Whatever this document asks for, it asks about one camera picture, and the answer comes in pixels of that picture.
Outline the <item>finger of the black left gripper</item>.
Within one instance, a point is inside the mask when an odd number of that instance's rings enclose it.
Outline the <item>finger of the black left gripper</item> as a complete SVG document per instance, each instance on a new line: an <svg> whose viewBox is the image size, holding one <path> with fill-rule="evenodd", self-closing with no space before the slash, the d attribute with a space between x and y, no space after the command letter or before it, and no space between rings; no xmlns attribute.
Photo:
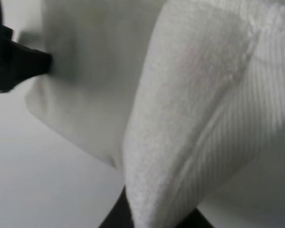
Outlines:
<svg viewBox="0 0 285 228"><path fill-rule="evenodd" d="M12 40L4 40L4 88L18 84L50 71L53 57L50 53L31 49Z"/></svg>

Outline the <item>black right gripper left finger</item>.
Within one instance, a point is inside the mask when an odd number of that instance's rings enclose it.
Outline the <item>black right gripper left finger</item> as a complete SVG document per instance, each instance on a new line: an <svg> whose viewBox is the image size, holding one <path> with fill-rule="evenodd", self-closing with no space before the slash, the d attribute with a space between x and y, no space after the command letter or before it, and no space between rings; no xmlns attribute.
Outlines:
<svg viewBox="0 0 285 228"><path fill-rule="evenodd" d="M125 187L99 228L134 228Z"/></svg>

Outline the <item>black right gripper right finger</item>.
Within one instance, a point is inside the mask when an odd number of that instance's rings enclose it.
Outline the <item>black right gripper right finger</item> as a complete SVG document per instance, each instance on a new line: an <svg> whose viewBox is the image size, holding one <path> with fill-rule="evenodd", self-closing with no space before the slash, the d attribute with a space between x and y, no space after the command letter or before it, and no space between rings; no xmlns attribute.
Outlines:
<svg viewBox="0 0 285 228"><path fill-rule="evenodd" d="M194 209L176 228L214 228L198 210Z"/></svg>

